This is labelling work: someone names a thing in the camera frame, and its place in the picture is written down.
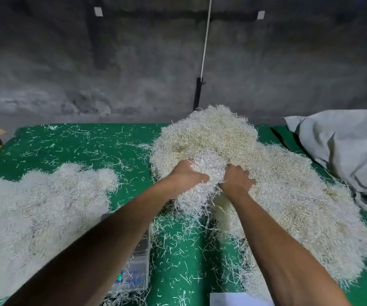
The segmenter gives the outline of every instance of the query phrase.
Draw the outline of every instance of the person's left hand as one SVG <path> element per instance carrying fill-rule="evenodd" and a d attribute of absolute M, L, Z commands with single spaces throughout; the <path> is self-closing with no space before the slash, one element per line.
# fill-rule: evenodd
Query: person's left hand
<path fill-rule="evenodd" d="M 209 175 L 194 172 L 191 168 L 193 159 L 182 160 L 166 177 L 173 184 L 176 190 L 176 196 L 195 187 L 199 183 L 209 181 Z"/>

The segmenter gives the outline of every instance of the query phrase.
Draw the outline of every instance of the green mat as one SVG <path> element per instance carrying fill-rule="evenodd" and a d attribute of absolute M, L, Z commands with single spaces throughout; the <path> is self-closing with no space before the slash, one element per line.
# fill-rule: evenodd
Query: green mat
<path fill-rule="evenodd" d="M 29 170 L 52 172 L 66 162 L 94 169 L 113 168 L 121 186 L 112 195 L 117 208 L 153 184 L 149 168 L 150 144 L 165 124 L 61 124 L 21 128 L 0 150 L 0 177 L 18 180 Z M 266 126 L 257 127 L 260 141 L 280 144 Z M 239 292 L 239 279 L 226 262 L 238 262 L 230 240 L 211 240 L 202 223 L 171 217 L 156 219 L 160 228 L 151 252 L 148 305 L 209 305 L 210 292 Z M 353 305 L 367 305 L 367 272 L 347 293 Z"/>

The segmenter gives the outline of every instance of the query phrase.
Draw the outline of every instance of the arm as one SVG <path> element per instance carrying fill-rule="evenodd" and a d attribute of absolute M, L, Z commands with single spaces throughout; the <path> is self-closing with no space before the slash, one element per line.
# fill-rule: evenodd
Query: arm
<path fill-rule="evenodd" d="M 221 188 L 240 218 L 247 241 L 277 306 L 349 306 L 328 272 L 248 194 L 249 172 L 228 165 Z"/>
<path fill-rule="evenodd" d="M 25 283 L 5 306 L 97 306 L 153 218 L 167 201 L 200 182 L 189 161 L 121 207 L 61 252 Z"/>

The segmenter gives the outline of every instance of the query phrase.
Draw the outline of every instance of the gray wall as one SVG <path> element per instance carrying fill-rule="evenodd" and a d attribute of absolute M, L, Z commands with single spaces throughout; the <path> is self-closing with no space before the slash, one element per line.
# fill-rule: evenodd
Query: gray wall
<path fill-rule="evenodd" d="M 91 29 L 94 2 L 105 17 Z M 170 122 L 191 112 L 208 0 L 25 3 L 0 0 L 0 119 Z M 214 0 L 212 10 L 233 15 L 211 22 L 201 107 L 269 124 L 367 108 L 367 0 Z M 247 21 L 258 10 L 265 19 Z M 227 20 L 236 15 L 246 21 Z"/>

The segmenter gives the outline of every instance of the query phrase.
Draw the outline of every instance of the white paper sheet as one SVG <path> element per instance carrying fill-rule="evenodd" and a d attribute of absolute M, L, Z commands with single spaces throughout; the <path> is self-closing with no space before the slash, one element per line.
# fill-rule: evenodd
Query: white paper sheet
<path fill-rule="evenodd" d="M 247 293 L 210 293 L 210 306 L 272 306 Z"/>

